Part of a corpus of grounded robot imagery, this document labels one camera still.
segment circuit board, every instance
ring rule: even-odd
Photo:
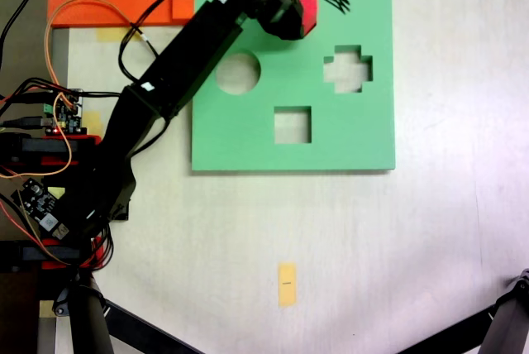
[[[69,229],[63,223],[59,223],[52,214],[57,198],[50,194],[42,184],[36,180],[28,179],[24,183],[24,189],[20,195],[26,213],[53,237],[62,240],[69,233]],[[17,192],[13,193],[11,198],[18,206],[21,206]]]
[[[21,190],[20,195],[26,213],[39,224],[46,215],[53,211],[55,201],[57,201],[42,184],[33,179],[28,179],[24,183],[24,189]],[[17,192],[13,193],[11,197],[18,206],[21,206]]]
[[[65,135],[86,135],[87,129],[83,128],[81,124],[82,98],[71,95],[68,98],[74,104],[74,108],[70,109],[62,102],[57,103],[57,108],[55,109],[57,122]],[[53,120],[53,106],[45,104],[44,114],[52,120],[52,126],[45,129],[45,134],[47,136],[60,135],[59,129]]]

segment circular hole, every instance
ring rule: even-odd
[[[247,53],[230,55],[217,68],[218,86],[232,95],[249,93],[257,85],[260,76],[259,60]]]

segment cross-shaped hole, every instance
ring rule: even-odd
[[[323,58],[323,80],[334,83],[335,93],[362,92],[362,84],[373,81],[373,58],[358,45],[337,45],[333,56]]]

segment black tripod leg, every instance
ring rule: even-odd
[[[68,310],[75,354],[114,354],[101,299],[93,289],[72,288]]]
[[[529,313],[518,297],[501,304],[479,354],[523,353],[529,332]]]
[[[107,325],[110,334],[139,352],[144,354],[203,354],[108,300],[107,308]]]
[[[495,307],[452,325],[399,354],[464,354],[481,344],[492,322]]]

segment connector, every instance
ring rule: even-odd
[[[22,117],[0,122],[2,128],[41,129],[53,126],[53,118]]]

